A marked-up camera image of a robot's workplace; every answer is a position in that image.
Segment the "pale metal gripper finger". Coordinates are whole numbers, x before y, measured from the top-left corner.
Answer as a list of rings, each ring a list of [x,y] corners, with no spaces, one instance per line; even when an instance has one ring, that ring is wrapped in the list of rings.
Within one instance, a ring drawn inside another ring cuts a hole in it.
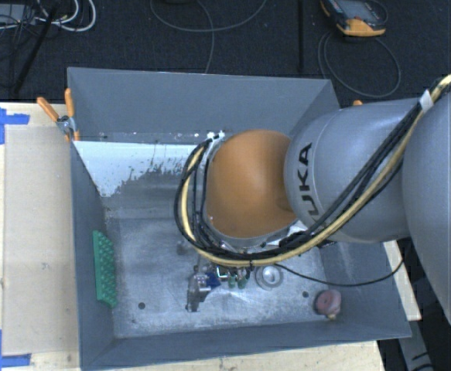
[[[208,284],[207,276],[198,276],[196,278],[196,296],[197,296],[197,305],[196,308],[199,308],[200,304],[203,303],[207,297],[207,295],[211,292],[211,286]]]
[[[188,280],[186,310],[188,312],[196,312],[200,304],[200,284],[196,275]]]

